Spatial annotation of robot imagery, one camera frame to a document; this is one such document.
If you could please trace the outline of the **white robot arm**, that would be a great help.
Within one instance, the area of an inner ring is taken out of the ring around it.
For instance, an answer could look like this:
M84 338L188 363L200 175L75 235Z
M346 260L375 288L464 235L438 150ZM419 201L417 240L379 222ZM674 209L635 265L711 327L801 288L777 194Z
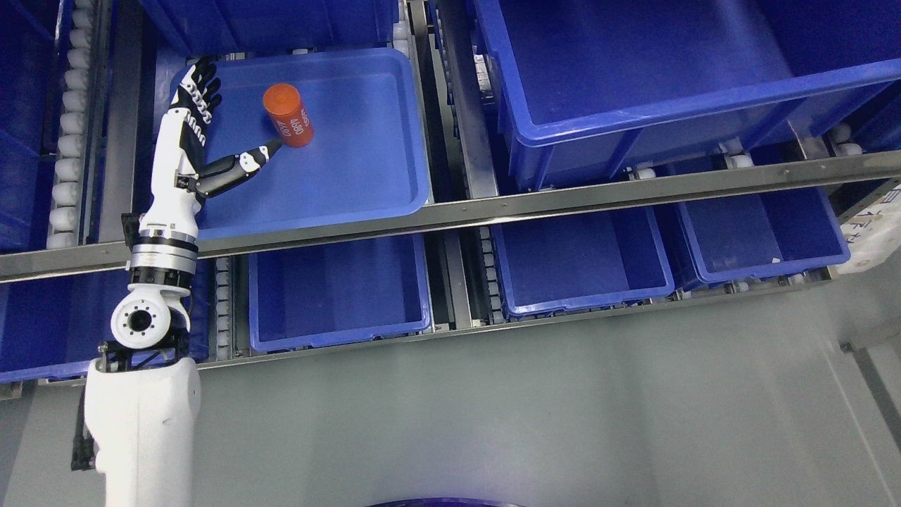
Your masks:
M112 337L87 369L70 469L103 476L106 506L189 506L201 405L184 299L196 275L193 211L124 215L131 250Z

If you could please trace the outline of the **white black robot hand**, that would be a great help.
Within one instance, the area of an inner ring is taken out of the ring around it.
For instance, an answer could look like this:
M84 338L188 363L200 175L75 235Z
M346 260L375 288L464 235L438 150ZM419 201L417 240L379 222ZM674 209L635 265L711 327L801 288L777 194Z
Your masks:
M176 84L156 138L152 202L139 219L139 237L194 243L199 237L196 215L206 200L256 176L283 145L275 137L242 153L206 160L208 131L222 102L216 71L215 61L206 56Z

